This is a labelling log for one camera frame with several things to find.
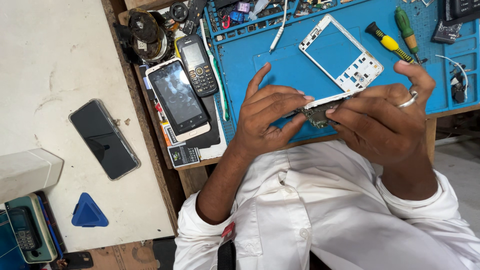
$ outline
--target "white table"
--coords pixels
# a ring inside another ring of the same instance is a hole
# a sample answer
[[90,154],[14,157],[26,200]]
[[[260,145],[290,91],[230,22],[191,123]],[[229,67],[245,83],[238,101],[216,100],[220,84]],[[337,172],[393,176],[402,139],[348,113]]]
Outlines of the white table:
[[[0,13],[0,155],[43,148],[64,160],[58,183],[45,192],[67,250],[173,235],[101,2],[6,1]],[[142,164],[118,181],[108,179],[68,120],[92,98],[121,119]],[[72,225],[82,192],[107,227]]]

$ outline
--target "screwdriver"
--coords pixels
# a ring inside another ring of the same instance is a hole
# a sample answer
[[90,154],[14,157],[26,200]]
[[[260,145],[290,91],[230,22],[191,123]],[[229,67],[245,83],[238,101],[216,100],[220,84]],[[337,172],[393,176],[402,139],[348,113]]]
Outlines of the screwdriver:
[[398,29],[402,32],[402,37],[405,40],[408,49],[413,53],[417,62],[421,63],[418,56],[419,47],[417,45],[417,40],[415,39],[415,34],[410,27],[410,20],[408,19],[407,13],[401,7],[397,7],[395,10],[395,21]]
[[365,32],[372,34],[377,40],[382,43],[385,48],[397,53],[403,60],[409,62],[409,63],[414,63],[418,64],[413,60],[411,56],[406,54],[400,47],[398,46],[398,43],[391,38],[390,36],[385,35],[377,26],[376,22],[371,23],[367,29],[365,29]]

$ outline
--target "shirt pocket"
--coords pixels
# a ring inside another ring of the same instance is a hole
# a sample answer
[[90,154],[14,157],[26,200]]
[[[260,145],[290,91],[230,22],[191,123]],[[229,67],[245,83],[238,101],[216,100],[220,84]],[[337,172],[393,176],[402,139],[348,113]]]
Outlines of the shirt pocket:
[[237,259],[258,257],[263,254],[258,229],[256,198],[247,200],[234,214],[235,222],[235,249]]

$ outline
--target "shirt sleeve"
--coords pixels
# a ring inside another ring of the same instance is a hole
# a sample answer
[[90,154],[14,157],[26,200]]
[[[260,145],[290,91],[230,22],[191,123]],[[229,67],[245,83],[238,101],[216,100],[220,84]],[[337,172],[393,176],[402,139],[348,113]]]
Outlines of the shirt sleeve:
[[175,270],[210,270],[217,264],[217,250],[221,234],[231,223],[231,216],[218,225],[210,225],[197,214],[196,202],[198,192],[192,194],[184,203],[179,213],[178,233],[175,238]]
[[454,252],[468,269],[480,269],[480,239],[458,212],[458,200],[447,177],[435,171],[437,192],[423,201],[400,199],[391,194],[377,177],[376,187],[390,212],[424,231]]

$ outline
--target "hand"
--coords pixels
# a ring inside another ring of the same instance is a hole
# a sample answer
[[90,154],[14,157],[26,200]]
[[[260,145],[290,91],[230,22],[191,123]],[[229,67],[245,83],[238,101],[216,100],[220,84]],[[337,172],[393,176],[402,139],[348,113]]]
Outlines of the hand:
[[395,72],[406,75],[411,90],[419,94],[417,102],[398,109],[412,98],[402,84],[365,89],[326,112],[340,123],[333,126],[348,147],[370,162],[388,166],[411,156],[426,155],[425,105],[435,88],[435,81],[419,65],[399,61]]
[[287,86],[267,85],[258,90],[258,85],[270,69],[270,63],[266,63],[248,83],[237,132],[232,140],[238,151],[250,159],[285,146],[300,130],[306,120],[305,115],[297,114],[281,129],[270,124],[314,99]]

